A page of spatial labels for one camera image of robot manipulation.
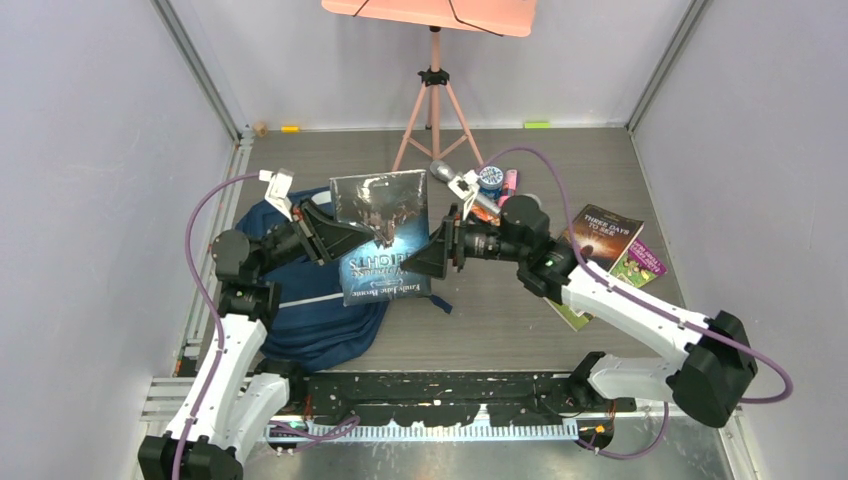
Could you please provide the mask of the dark blue fantasy book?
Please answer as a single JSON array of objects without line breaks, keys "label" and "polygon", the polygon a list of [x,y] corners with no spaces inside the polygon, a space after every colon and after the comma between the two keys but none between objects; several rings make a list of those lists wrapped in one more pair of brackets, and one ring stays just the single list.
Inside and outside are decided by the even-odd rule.
[{"label": "dark blue fantasy book", "polygon": [[343,304],[430,295],[430,278],[402,267],[429,240],[425,170],[335,177],[329,186],[336,220],[370,230],[369,239],[340,260]]}]

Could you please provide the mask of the navy blue student backpack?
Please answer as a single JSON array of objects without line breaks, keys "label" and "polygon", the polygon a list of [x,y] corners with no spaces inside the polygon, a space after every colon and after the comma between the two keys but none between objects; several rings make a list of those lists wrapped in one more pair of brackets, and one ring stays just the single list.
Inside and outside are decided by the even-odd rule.
[{"label": "navy blue student backpack", "polygon": [[263,356],[299,363],[308,372],[330,369],[362,356],[373,344],[394,300],[426,298],[444,312],[451,305],[431,294],[357,306],[343,304],[340,260],[315,264],[303,259],[282,267],[264,267],[261,238],[275,225],[290,222],[267,201],[251,206],[236,230],[257,241],[258,281],[277,286],[277,311],[261,346]]}]

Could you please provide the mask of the brown cover book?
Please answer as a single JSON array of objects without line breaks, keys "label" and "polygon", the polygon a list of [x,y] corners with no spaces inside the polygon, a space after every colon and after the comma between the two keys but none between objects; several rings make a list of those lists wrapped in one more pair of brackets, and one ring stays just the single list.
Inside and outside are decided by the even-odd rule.
[{"label": "brown cover book", "polygon": [[610,271],[642,232],[644,222],[587,204],[575,216],[572,226],[580,256]]}]

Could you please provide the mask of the purple magenta booklet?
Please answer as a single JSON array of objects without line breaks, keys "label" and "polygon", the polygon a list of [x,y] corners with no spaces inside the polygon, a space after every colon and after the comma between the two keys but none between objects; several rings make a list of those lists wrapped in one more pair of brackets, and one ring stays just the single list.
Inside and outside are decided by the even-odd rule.
[{"label": "purple magenta booklet", "polygon": [[610,270],[615,278],[643,288],[667,273],[667,267],[640,239],[635,239],[627,253]]}]

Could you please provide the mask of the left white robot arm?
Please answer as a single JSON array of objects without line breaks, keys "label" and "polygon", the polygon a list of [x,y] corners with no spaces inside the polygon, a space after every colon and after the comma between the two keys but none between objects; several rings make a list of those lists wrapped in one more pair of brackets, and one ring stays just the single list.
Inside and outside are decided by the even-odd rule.
[{"label": "left white robot arm", "polygon": [[215,334],[182,406],[164,433],[138,450],[145,479],[241,479],[244,463],[273,416],[298,412],[307,398],[303,369],[274,361],[248,368],[279,309],[270,271],[303,257],[324,265],[368,242],[372,232],[336,221],[315,202],[295,206],[289,222],[260,238],[230,229],[211,246],[220,299]]}]

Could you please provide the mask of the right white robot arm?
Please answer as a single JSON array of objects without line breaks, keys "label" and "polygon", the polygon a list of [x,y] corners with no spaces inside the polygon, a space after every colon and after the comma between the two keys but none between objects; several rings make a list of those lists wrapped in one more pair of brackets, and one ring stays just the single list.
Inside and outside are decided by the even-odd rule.
[{"label": "right white robot arm", "polygon": [[594,262],[581,263],[568,242],[551,236],[549,223],[524,195],[506,201],[497,227],[470,224],[453,205],[402,267],[442,279],[469,258],[513,261],[517,279],[534,295],[597,315],[657,355],[588,354],[570,385],[577,406],[591,411],[622,397],[654,400],[673,403],[706,426],[725,426],[758,373],[742,321],[726,311],[708,317],[676,307]]}]

